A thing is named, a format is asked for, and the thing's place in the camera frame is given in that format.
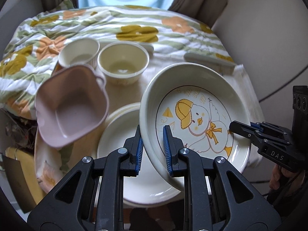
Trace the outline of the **person's right hand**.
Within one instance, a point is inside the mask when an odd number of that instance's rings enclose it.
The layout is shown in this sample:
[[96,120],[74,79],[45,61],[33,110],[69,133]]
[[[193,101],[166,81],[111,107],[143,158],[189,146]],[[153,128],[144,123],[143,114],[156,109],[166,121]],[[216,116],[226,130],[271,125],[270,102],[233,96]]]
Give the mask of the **person's right hand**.
[[304,183],[304,179],[305,171],[301,173],[292,173],[276,164],[272,170],[269,187],[271,190],[278,190],[280,186],[284,185],[286,182],[290,182],[290,188],[286,193],[286,195],[288,195],[298,190]]

